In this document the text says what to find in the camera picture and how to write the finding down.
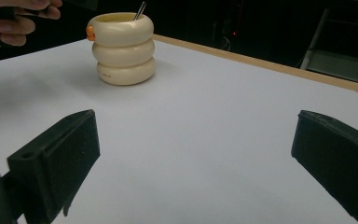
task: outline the human hand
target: human hand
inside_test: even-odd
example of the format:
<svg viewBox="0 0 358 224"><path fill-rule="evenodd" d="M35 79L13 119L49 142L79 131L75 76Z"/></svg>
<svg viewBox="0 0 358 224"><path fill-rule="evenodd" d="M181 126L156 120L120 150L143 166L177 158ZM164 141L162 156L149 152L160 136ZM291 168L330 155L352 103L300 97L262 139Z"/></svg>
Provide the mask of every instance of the human hand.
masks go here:
<svg viewBox="0 0 358 224"><path fill-rule="evenodd" d="M22 46L26 42L26 35L34 31L34 22L22 15L34 15L27 11L37 10L37 16L57 20L61 13L58 7L62 0L0 0L0 7L14 7L15 20L0 20L0 39L12 46Z"/></svg>

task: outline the table edge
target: table edge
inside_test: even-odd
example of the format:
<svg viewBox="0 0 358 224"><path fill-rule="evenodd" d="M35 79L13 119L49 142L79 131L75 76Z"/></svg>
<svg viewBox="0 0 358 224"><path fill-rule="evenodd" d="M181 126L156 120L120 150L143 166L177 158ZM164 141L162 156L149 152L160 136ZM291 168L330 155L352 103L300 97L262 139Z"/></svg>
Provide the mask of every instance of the table edge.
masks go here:
<svg viewBox="0 0 358 224"><path fill-rule="evenodd" d="M184 40L179 40L163 35L153 35L153 39L159 42L175 45L178 47L186 48L186 49L193 49L196 51L200 51L203 53L211 54L213 56L229 59L239 63L246 63L250 65L254 65L261 68L266 68L272 71L285 73L287 75L295 76L295 77L302 77L305 79L321 82L324 84L344 88L351 91L358 91L358 82L349 81L346 79L338 78L338 77L330 77L326 75L322 75L319 73L313 73L310 71L301 70L298 68L272 63L256 58L252 58L249 56L240 55L237 53L224 51L221 49L214 49L211 47L202 46L195 43L186 42Z"/></svg>

